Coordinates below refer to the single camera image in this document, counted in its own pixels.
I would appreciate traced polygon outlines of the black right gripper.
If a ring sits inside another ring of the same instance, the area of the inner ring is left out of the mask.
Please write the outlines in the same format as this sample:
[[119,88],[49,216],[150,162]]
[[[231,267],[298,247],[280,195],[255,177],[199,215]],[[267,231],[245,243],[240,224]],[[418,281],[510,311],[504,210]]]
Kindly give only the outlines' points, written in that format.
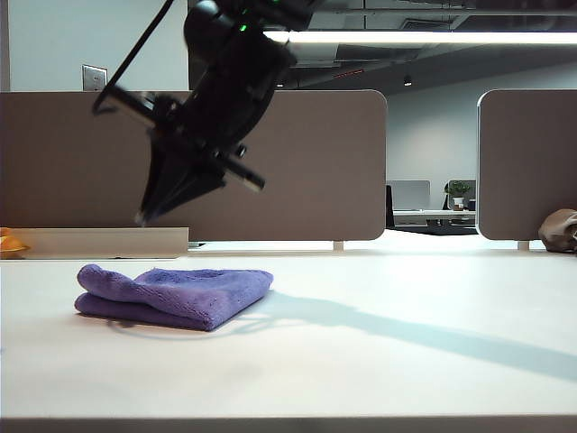
[[267,110],[278,81],[296,59],[261,31],[185,37],[206,65],[193,93],[182,103],[158,97],[151,161],[137,225],[148,225],[173,209],[225,185],[233,174],[261,190],[264,179],[238,163],[244,137]]

